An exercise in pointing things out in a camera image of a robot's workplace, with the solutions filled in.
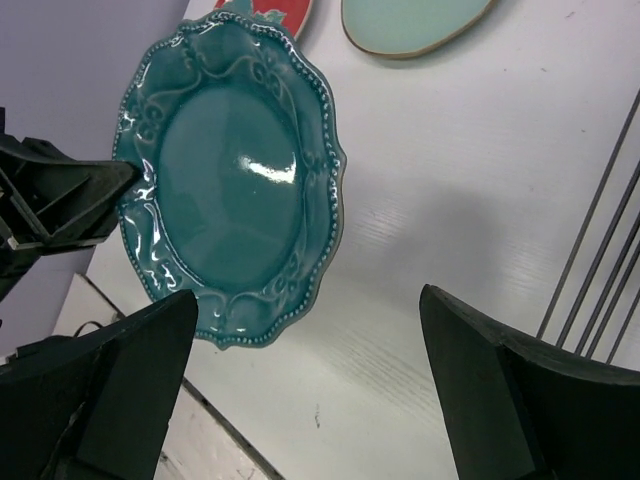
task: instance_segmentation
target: plate center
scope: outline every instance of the plate center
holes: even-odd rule
[[[229,291],[264,284],[286,261],[302,205],[298,141],[266,92],[200,90],[170,122],[158,203],[182,261]]]

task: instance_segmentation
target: green ceramic plate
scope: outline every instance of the green ceramic plate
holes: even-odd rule
[[[497,0],[342,0],[342,24],[361,50],[392,58],[422,55],[464,32]]]
[[[195,292],[197,337],[263,346],[309,311],[346,158],[329,85],[282,27],[218,10],[151,47],[113,158],[144,171],[119,206],[131,262],[153,300]]]

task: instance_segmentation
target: white table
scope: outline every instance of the white table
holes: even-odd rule
[[[349,157],[340,250],[313,311],[272,346],[196,341],[186,375],[287,479],[456,478],[419,292],[433,283],[536,331],[640,85],[640,5],[503,0],[468,35],[402,62],[352,47],[338,0],[314,8],[303,50],[331,84]],[[639,133],[636,122],[569,292]],[[88,275],[129,313],[149,301],[121,242],[100,246]],[[640,366],[639,338],[633,327],[619,364]]]

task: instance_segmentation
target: teal plate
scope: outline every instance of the teal plate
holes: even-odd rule
[[[113,158],[144,172],[118,207],[129,259],[154,301],[194,291],[197,338],[264,346],[313,306],[346,157],[329,85],[282,27],[217,10],[153,45]]]

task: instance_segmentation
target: metal rod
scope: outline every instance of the metal rod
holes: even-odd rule
[[[613,361],[613,357],[615,357],[618,348],[620,347],[620,343],[622,342],[622,337],[627,331],[629,324],[631,323],[631,319],[633,318],[633,314],[636,311],[636,307],[640,302],[640,288],[638,289],[638,293],[636,293],[636,297],[633,299],[633,303],[631,304],[631,308],[629,308],[629,312],[627,313],[627,317],[624,319],[624,323],[622,324],[622,328],[620,332],[618,332],[618,336],[616,337],[616,341],[611,348],[611,352],[609,352],[609,356],[607,357],[607,363],[611,363]]]
[[[622,198],[620,199],[620,203],[618,204],[618,208],[616,209],[613,218],[611,219],[611,223],[607,228],[607,232],[604,234],[604,238],[602,239],[602,243],[600,244],[600,248],[598,248],[598,252],[596,253],[596,257],[593,259],[591,266],[589,267],[589,271],[587,272],[587,276],[582,283],[582,287],[580,287],[580,291],[578,292],[578,296],[576,297],[573,306],[571,307],[571,311],[569,312],[569,316],[567,317],[564,326],[562,327],[562,331],[558,336],[558,341],[556,342],[556,347],[562,347],[564,342],[567,340],[569,336],[569,332],[571,331],[571,327],[573,326],[573,322],[578,315],[578,311],[582,306],[582,302],[584,298],[587,296],[587,292],[589,291],[589,287],[591,287],[591,282],[593,282],[593,278],[596,276],[596,272],[598,271],[598,267],[600,266],[600,262],[602,262],[602,258],[604,257],[607,248],[609,247],[609,243],[611,243],[611,239],[613,238],[613,234],[618,228],[618,223],[620,223],[620,219],[622,218],[622,214],[624,213],[627,205],[629,204],[629,199],[633,194],[633,191],[638,184],[638,179],[640,179],[640,160],[636,165],[636,169],[633,171],[633,175],[631,176],[631,180],[627,184],[627,188],[622,194]]]
[[[604,312],[604,317],[602,317],[602,321],[598,326],[598,330],[596,330],[596,334],[594,335],[593,340],[591,341],[591,345],[587,350],[587,354],[586,354],[587,358],[591,358],[593,356],[593,353],[596,351],[596,348],[598,347],[598,343],[602,338],[602,334],[607,328],[607,325],[609,324],[609,320],[611,320],[611,316],[613,315],[613,312],[615,311],[616,306],[618,305],[618,300],[620,300],[620,296],[622,295],[622,292],[624,292],[624,289],[627,286],[629,277],[631,276],[631,273],[633,272],[633,269],[635,268],[636,263],[638,263],[638,258],[640,258],[640,242],[638,243],[638,245],[636,245],[636,248],[633,251],[633,255],[631,255],[631,259],[629,260],[627,268],[625,268],[624,273],[622,274],[620,283],[618,283],[618,286],[616,287],[616,291],[613,293],[613,297],[609,302],[609,306],[607,307],[606,312]]]
[[[567,278],[569,277],[569,271],[573,266],[573,262],[578,255],[578,250],[580,250],[580,246],[582,245],[582,241],[584,240],[584,236],[587,233],[587,228],[591,223],[591,219],[593,218],[593,214],[595,213],[596,207],[598,206],[598,202],[600,202],[600,197],[602,196],[602,192],[604,191],[604,187],[609,180],[609,175],[613,170],[613,167],[618,159],[618,155],[622,148],[622,144],[624,143],[625,138],[627,137],[627,133],[629,132],[629,128],[631,127],[631,122],[633,121],[633,117],[635,116],[638,106],[640,105],[640,90],[636,94],[636,98],[631,105],[631,109],[627,114],[627,118],[624,121],[624,125],[622,126],[622,130],[620,131],[620,135],[618,136],[618,140],[613,148],[613,152],[611,152],[611,157],[609,157],[609,161],[607,166],[604,169],[602,174],[602,178],[600,179],[600,183],[598,184],[598,188],[596,189],[595,196],[593,200],[591,200],[591,205],[589,205],[589,209],[587,210],[587,214],[585,215],[584,221],[582,222],[582,226],[580,227],[580,231],[578,232],[578,237],[576,238],[573,247],[571,248],[571,253],[569,254],[569,258],[567,259],[567,263],[562,270],[562,274],[560,275],[560,279],[558,280],[558,284],[556,285],[556,289],[553,292],[551,297],[551,301],[549,302],[549,306],[547,307],[547,311],[544,314],[544,318],[542,319],[542,323],[540,324],[540,328],[538,329],[538,333],[536,334],[537,338],[542,338],[544,332],[546,331],[549,321],[551,320],[551,316],[553,315],[553,311],[558,303],[558,299],[560,298],[560,294],[562,293],[562,289],[564,288],[565,283],[567,282]]]
[[[582,332],[582,336],[580,337],[580,340],[578,341],[578,346],[576,347],[576,350],[575,350],[576,355],[580,355],[582,353],[582,350],[587,344],[587,340],[589,340],[589,335],[591,335],[591,332],[593,331],[593,327],[595,326],[596,321],[600,316],[600,312],[602,312],[602,308],[604,307],[607,297],[609,296],[609,293],[611,293],[613,284],[615,283],[615,280],[618,277],[618,273],[620,273],[620,269],[622,268],[622,264],[624,263],[624,260],[627,258],[627,255],[629,254],[629,250],[631,250],[631,245],[633,244],[633,241],[635,240],[638,234],[638,230],[640,230],[640,213],[638,213],[638,216],[636,217],[635,222],[633,222],[633,226],[631,227],[631,231],[629,232],[629,235],[627,236],[627,239],[625,240],[624,245],[622,246],[620,255],[618,255],[618,258],[616,259],[616,263],[613,266],[611,273],[609,274],[609,278],[607,278],[607,282],[605,283],[604,288],[602,289],[602,293],[600,293],[600,297],[598,298],[598,302],[596,303],[596,306],[593,309],[593,312],[591,313],[591,317],[589,317],[587,326]]]

